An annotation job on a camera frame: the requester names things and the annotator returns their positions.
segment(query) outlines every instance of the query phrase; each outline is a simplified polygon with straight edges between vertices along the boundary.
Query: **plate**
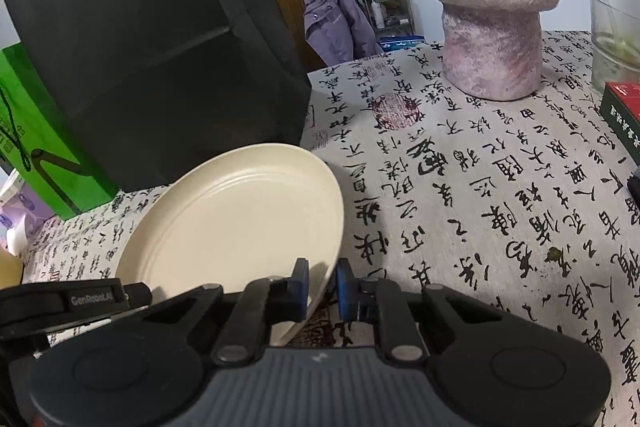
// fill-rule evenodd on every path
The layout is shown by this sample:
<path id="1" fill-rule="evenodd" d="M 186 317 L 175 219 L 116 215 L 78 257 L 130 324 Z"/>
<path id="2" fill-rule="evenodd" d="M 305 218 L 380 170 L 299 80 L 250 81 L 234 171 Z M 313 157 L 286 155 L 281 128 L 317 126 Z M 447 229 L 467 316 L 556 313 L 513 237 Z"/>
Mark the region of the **plate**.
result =
<path id="1" fill-rule="evenodd" d="M 305 257 L 309 318 L 334 269 L 343 226 L 340 187 L 322 160 L 292 145 L 252 145 L 175 182 L 140 220 L 115 276 L 145 282 L 156 303 L 206 283 L 230 293 L 255 279 L 288 277 Z M 287 344 L 301 327 L 275 325 L 271 344 Z"/>

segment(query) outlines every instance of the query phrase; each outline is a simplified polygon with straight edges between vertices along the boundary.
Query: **red seal stamp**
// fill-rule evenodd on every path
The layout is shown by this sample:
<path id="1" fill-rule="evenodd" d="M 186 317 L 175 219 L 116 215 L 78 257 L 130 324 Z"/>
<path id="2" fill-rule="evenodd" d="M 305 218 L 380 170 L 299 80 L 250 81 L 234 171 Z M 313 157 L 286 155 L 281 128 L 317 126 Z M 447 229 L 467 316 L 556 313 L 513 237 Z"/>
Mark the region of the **red seal stamp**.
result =
<path id="1" fill-rule="evenodd" d="M 392 131 L 411 127 L 420 118 L 418 103 L 394 92 L 372 100 L 371 108 L 379 126 Z"/>

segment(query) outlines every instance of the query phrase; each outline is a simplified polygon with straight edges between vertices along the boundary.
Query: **black bag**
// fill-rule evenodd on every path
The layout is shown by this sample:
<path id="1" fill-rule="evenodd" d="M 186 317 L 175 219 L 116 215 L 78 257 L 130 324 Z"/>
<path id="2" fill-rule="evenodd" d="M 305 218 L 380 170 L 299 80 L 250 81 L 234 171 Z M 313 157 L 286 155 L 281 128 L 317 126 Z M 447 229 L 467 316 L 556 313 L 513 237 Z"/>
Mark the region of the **black bag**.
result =
<path id="1" fill-rule="evenodd" d="M 123 190 L 298 144 L 311 87 L 275 0 L 5 0 L 73 133 Z"/>

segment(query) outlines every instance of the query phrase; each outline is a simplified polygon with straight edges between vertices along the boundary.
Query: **purple jacket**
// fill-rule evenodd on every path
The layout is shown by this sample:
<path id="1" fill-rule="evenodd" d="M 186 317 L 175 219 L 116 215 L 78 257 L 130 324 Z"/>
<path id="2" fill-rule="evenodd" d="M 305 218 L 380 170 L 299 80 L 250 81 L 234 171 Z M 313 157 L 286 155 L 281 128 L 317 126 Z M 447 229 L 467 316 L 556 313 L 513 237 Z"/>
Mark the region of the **purple jacket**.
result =
<path id="1" fill-rule="evenodd" d="M 355 0 L 305 0 L 305 5 L 306 42 L 327 66 L 382 53 Z"/>

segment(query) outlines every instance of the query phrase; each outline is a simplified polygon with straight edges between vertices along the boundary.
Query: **table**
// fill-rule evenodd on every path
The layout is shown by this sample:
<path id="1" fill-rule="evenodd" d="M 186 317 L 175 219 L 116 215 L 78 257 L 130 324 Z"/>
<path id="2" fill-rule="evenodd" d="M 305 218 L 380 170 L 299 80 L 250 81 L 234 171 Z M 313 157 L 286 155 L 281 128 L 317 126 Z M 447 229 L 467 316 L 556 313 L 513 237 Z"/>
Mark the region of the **table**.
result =
<path id="1" fill-rule="evenodd" d="M 589 344 L 612 371 L 598 425 L 634 425 L 640 211 L 625 182 L 636 166 L 598 113 L 589 34 L 545 34 L 543 87 L 517 102 L 463 94 L 441 60 L 432 42 L 310 74 L 302 146 L 342 188 L 342 255 L 356 275 L 411 291 L 442 283 Z M 24 256 L 25 282 L 111 277 L 164 190 L 51 219 Z M 370 335 L 341 323 L 328 301 L 293 343 Z"/>

